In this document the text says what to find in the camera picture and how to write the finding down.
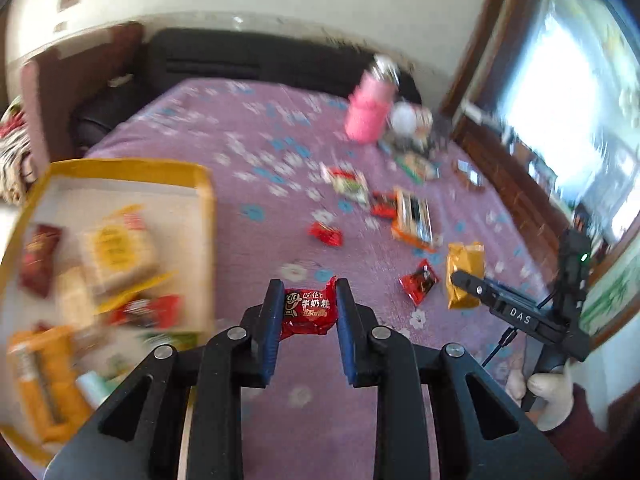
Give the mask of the white gloved right hand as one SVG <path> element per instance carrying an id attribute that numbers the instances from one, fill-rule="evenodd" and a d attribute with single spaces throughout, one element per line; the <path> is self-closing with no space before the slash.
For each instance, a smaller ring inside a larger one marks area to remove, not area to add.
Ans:
<path id="1" fill-rule="evenodd" d="M 523 359 L 518 358 L 511 364 L 506 393 L 522 405 L 526 393 L 533 393 L 544 401 L 539 410 L 530 411 L 527 416 L 542 432 L 558 428 L 569 417 L 574 408 L 574 382 L 568 370 L 561 373 L 537 373 L 529 378 L 523 374 Z"/>

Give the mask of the dark red sleeve forearm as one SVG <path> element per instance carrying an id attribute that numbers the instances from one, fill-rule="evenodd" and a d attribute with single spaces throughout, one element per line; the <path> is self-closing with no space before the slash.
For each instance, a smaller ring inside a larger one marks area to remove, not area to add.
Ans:
<path id="1" fill-rule="evenodd" d="M 572 477 L 579 479 L 601 465 L 612 442 L 594 422 L 586 392 L 581 386 L 574 385 L 573 399 L 574 406 L 564 422 L 545 431 L 544 435 L 564 458 Z"/>

